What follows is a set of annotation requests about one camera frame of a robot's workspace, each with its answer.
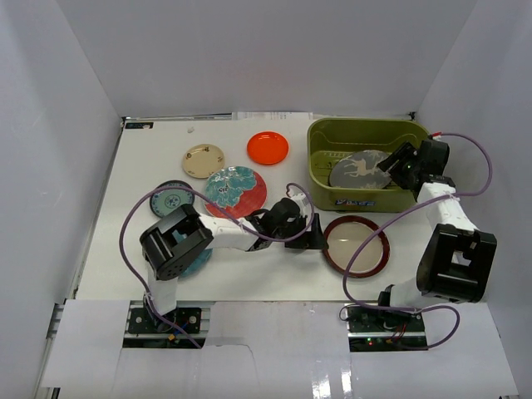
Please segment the red rimmed beige plate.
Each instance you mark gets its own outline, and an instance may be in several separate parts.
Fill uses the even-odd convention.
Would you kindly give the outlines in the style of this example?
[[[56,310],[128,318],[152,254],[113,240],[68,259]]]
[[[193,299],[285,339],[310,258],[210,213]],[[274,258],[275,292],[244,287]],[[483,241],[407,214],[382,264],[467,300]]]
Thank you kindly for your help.
[[[327,265],[344,274],[356,250],[379,226],[366,218],[346,215],[336,218],[324,230],[328,248],[323,250]],[[384,233],[373,238],[356,257],[349,278],[370,278],[379,274],[390,259],[390,243]]]

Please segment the grey reindeer plate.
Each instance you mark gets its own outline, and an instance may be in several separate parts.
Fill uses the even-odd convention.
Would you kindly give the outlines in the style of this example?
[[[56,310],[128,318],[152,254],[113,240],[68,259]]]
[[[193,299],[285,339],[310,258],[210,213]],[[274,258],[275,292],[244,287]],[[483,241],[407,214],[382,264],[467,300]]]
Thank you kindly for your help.
[[[332,187],[356,190],[381,190],[392,178],[378,164],[388,157],[380,150],[363,150],[352,153],[333,166],[328,183]]]

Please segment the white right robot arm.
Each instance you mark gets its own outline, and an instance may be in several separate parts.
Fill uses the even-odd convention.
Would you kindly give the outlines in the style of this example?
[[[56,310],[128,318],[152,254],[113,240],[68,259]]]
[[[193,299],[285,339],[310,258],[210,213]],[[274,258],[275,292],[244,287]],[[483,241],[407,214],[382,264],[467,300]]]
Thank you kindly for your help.
[[[444,175],[449,154],[447,143],[426,139],[419,147],[403,143],[378,164],[393,183],[414,194],[433,228],[416,276],[379,294],[375,319],[385,331],[405,322],[403,308],[478,303],[485,294],[497,240],[461,208],[454,181]]]

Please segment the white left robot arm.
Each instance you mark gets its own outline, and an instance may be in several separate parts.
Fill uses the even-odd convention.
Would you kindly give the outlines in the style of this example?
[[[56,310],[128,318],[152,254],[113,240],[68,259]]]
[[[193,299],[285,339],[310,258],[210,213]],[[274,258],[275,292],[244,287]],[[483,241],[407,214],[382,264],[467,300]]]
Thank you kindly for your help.
[[[272,209],[259,209],[236,220],[200,214],[189,204],[179,207],[140,236],[143,256],[150,265],[147,322],[159,332],[174,326],[178,278],[203,252],[256,252],[273,242],[296,250],[328,248],[319,215],[303,195],[283,198]]]

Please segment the olive green plastic bin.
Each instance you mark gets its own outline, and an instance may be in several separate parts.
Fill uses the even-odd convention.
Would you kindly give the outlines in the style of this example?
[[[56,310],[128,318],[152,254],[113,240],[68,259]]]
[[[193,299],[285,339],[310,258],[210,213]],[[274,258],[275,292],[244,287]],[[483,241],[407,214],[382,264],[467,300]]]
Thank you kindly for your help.
[[[429,131],[408,120],[323,118],[308,128],[309,189],[314,205],[327,211],[398,213],[415,204],[411,192],[390,184],[382,190],[332,187],[329,175],[338,161],[362,150],[392,153],[403,142],[415,147]]]

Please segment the red teal floral plate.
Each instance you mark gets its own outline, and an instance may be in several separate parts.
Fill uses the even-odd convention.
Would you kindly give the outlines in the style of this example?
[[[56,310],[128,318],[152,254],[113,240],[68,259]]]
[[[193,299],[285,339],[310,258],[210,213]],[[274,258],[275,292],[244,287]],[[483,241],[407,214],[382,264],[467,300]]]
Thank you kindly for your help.
[[[267,201],[267,185],[256,171],[230,166],[211,175],[204,196],[225,213],[240,219],[262,209]]]

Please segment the orange round plate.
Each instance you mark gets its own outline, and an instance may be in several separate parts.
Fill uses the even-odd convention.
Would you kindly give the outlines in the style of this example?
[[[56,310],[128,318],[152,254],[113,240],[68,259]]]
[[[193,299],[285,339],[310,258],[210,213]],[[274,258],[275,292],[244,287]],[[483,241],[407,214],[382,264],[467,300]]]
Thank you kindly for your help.
[[[275,131],[262,131],[253,135],[246,146],[249,158],[260,165],[276,165],[289,153],[288,140]]]

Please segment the teal scalloped plate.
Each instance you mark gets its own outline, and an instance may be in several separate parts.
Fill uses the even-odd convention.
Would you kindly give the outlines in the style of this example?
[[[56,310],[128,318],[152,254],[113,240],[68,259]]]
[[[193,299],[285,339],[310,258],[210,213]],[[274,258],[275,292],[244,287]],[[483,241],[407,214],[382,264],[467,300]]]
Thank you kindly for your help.
[[[212,253],[212,249],[202,251],[198,258],[180,275],[180,278],[188,278],[198,273],[209,262]]]

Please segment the cream floral small plate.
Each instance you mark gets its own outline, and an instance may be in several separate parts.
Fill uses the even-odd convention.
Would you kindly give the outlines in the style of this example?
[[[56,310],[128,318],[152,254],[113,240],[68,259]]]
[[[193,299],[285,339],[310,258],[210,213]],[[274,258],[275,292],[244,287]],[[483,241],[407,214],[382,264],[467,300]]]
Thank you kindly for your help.
[[[187,175],[195,179],[208,179],[224,168],[224,152],[212,144],[195,145],[185,152],[181,166]]]

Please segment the white paper sheets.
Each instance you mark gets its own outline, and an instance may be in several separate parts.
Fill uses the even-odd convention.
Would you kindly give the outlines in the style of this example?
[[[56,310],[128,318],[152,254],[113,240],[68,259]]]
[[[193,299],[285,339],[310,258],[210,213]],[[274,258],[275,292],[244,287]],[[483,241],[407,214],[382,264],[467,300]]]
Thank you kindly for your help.
[[[233,121],[243,120],[265,120],[265,121],[291,121],[304,120],[311,121],[312,112],[294,112],[294,111],[235,111],[232,113]]]

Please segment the blue white patterned plate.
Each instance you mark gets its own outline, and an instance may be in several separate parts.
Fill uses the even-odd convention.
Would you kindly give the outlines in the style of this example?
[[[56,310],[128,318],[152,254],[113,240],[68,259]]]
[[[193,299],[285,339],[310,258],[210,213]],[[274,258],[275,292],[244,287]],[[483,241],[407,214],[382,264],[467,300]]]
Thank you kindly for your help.
[[[161,187],[166,187],[166,190],[150,197],[150,210],[159,218],[165,217],[183,204],[195,202],[195,195],[183,190],[183,187],[191,189],[191,186],[182,180],[168,180],[158,185],[158,188]]]

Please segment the black label sticker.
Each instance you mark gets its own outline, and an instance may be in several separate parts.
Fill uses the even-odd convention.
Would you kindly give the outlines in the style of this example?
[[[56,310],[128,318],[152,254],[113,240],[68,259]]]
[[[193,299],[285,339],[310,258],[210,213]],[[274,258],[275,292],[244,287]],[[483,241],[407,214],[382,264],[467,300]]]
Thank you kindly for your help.
[[[124,126],[125,130],[149,130],[153,128],[153,122],[127,122]]]

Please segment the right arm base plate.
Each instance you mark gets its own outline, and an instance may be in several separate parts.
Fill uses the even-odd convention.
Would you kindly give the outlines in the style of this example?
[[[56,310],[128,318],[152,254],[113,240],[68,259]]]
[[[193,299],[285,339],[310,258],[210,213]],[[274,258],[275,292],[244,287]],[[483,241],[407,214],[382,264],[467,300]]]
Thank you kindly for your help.
[[[338,316],[346,323],[351,353],[426,350],[426,329],[421,315],[347,304]]]

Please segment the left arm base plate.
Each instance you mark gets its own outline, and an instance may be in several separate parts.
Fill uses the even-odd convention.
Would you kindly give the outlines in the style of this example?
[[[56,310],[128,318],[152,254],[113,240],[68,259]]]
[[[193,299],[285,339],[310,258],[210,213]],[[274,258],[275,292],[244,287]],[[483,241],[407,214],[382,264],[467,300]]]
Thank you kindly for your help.
[[[180,326],[188,334],[199,333],[201,308],[178,308],[164,318]],[[129,334],[180,333],[176,328],[163,323],[150,313],[148,308],[132,308],[127,327]]]

